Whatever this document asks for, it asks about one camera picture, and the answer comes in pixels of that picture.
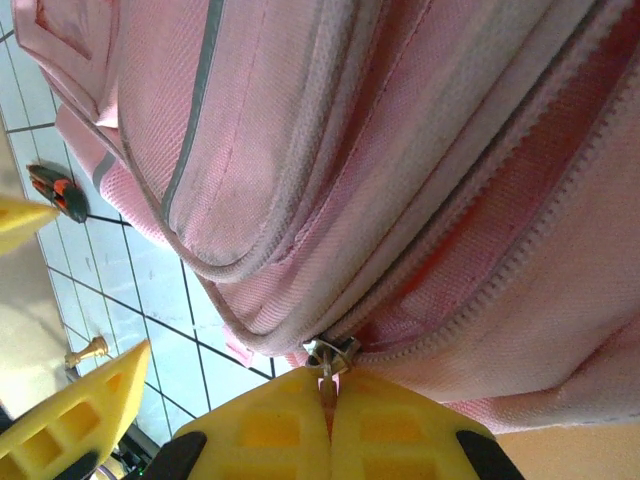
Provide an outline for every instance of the brass object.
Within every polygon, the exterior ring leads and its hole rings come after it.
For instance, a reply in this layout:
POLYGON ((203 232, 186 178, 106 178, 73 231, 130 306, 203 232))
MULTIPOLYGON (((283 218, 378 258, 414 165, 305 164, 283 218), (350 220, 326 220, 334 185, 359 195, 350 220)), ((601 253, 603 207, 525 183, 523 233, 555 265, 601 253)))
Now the brass object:
POLYGON ((79 364, 82 360, 91 357, 104 357, 109 351, 109 346, 107 345, 104 337, 95 337, 86 348, 80 350, 79 352, 71 352, 67 353, 64 356, 64 364, 67 368, 73 368, 77 364, 79 364))

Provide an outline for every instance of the white tile floor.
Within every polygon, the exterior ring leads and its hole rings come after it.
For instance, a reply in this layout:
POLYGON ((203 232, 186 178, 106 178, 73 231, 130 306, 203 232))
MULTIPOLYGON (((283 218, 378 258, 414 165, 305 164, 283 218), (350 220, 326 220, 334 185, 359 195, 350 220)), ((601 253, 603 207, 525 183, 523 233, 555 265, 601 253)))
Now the white tile floor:
MULTIPOLYGON (((57 110, 35 63, 16 44, 0 0, 0 108, 26 195, 42 197, 26 165, 47 162, 85 191, 90 218, 61 216, 38 237, 71 348, 102 335, 112 355, 149 338, 153 361, 138 426, 158 444, 194 417, 289 369, 283 359, 258 356, 246 369, 224 350, 222 319, 194 274, 171 251, 151 244, 102 200, 53 126, 57 110)), ((86 374, 102 361, 87 360, 86 374)))

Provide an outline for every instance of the backpack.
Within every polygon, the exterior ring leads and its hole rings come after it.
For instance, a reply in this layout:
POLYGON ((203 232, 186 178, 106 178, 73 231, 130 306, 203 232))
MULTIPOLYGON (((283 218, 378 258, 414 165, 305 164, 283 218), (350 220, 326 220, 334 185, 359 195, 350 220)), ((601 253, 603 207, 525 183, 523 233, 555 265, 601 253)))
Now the backpack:
POLYGON ((96 188, 252 351, 357 341, 494 433, 640 417, 640 0, 14 15, 96 188))

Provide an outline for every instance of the floor tile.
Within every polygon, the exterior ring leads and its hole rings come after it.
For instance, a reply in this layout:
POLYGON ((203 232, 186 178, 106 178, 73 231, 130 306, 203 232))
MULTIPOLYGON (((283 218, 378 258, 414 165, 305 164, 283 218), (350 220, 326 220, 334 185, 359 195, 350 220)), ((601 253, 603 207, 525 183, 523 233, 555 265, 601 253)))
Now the floor tile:
POLYGON ((51 283, 56 292, 62 321, 76 332, 89 338, 73 282, 59 273, 51 272, 51 283))
POLYGON ((267 380, 220 355, 201 349, 211 408, 215 409, 267 380))
POLYGON ((29 181, 29 171, 27 165, 38 163, 38 151, 36 150, 36 144, 33 141, 31 132, 16 132, 9 134, 9 142, 13 149, 13 155, 16 159, 16 166, 18 168, 18 174, 22 179, 25 190, 27 190, 27 197, 32 198, 30 192, 36 192, 36 198, 44 201, 37 190, 35 190, 29 181))
POLYGON ((120 352, 111 329, 104 297, 82 285, 76 285, 76 291, 90 339, 99 336, 104 337, 109 346, 109 354, 112 357, 117 357, 120 352))
POLYGON ((158 446, 164 445, 171 438, 162 397, 148 385, 144 386, 142 403, 136 420, 138 428, 156 442, 158 446))
POLYGON ((38 238, 40 246, 44 254, 47 265, 55 268, 59 272, 70 275, 69 264, 67 263, 67 255, 62 245, 60 232, 58 231, 58 223, 50 222, 38 230, 38 238))
POLYGON ((55 105, 51 98, 49 85, 42 76, 40 68, 26 52, 18 47, 15 35, 9 37, 6 44, 18 78, 29 123, 41 125, 55 121, 55 105))
POLYGON ((184 410, 174 405, 171 400, 165 398, 164 404, 167 407, 167 417, 169 418, 169 427, 171 435, 175 436, 176 432, 185 424, 194 420, 194 418, 185 413, 184 410))
MULTIPOLYGON (((79 352, 83 348, 85 348, 89 342, 85 339, 76 335, 74 332, 67 330, 67 336, 69 337, 69 346, 71 350, 74 352, 79 352)), ((76 365, 76 370, 78 370, 78 375, 84 376, 87 373, 95 370, 98 364, 96 363, 95 358, 87 358, 86 360, 82 360, 78 365, 76 365)))
POLYGON ((196 343, 147 321, 161 391, 196 417, 209 411, 196 343))
POLYGON ((99 289, 96 265, 93 260, 89 237, 84 225, 71 220, 65 215, 58 217, 58 226, 64 249, 69 258, 71 276, 82 283, 99 289))
POLYGON ((102 291, 140 310, 122 226, 92 218, 87 219, 85 225, 102 282, 102 291))
POLYGON ((28 126, 27 112, 22 103, 6 42, 0 45, 0 85, 2 85, 0 88, 0 108, 2 108, 5 129, 12 130, 28 126))
POLYGON ((185 275, 189 287, 189 299, 193 310, 198 340, 222 352, 226 349, 226 340, 222 333, 224 322, 213 306, 207 292, 195 273, 185 265, 185 275))
POLYGON ((71 177, 67 151, 62 137, 55 127, 40 128, 33 131, 33 139, 40 162, 68 177, 71 177))
POLYGON ((125 232, 144 313, 193 336, 180 259, 133 228, 125 232))
MULTIPOLYGON (((116 343, 121 353, 125 353, 143 340, 148 340, 142 315, 132 312, 108 298, 106 301, 111 325, 113 325, 113 331, 116 336, 116 343)), ((149 361, 146 382, 158 389, 160 388, 153 359, 149 361)))
POLYGON ((11 2, 2 0, 0 2, 0 27, 4 33, 13 30, 13 18, 11 17, 11 2))

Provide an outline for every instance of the white wall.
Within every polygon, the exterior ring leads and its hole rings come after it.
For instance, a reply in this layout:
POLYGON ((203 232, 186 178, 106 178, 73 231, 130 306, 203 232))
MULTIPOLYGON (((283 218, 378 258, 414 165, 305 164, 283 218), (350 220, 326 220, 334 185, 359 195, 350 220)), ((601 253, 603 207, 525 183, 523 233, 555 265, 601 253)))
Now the white wall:
MULTIPOLYGON (((0 121, 0 192, 23 196, 0 121)), ((18 416, 64 388, 67 338, 40 246, 0 256, 0 403, 18 416)))

